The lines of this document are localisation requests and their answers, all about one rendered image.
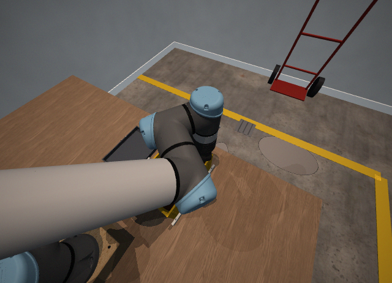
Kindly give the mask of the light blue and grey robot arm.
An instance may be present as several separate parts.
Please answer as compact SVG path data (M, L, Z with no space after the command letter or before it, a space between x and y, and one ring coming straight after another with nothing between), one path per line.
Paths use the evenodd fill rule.
M157 159L0 170L0 283L87 283L99 245L81 233L173 203L187 214L213 201L190 135L216 134L223 107L218 89L201 86L189 102L142 118Z

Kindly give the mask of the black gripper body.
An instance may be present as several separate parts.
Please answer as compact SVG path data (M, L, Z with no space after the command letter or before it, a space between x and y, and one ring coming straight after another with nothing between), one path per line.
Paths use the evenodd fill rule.
M191 135L191 138L197 148L197 151L203 162L210 161L212 158L212 151L216 146L217 134L210 137L201 137L196 133Z

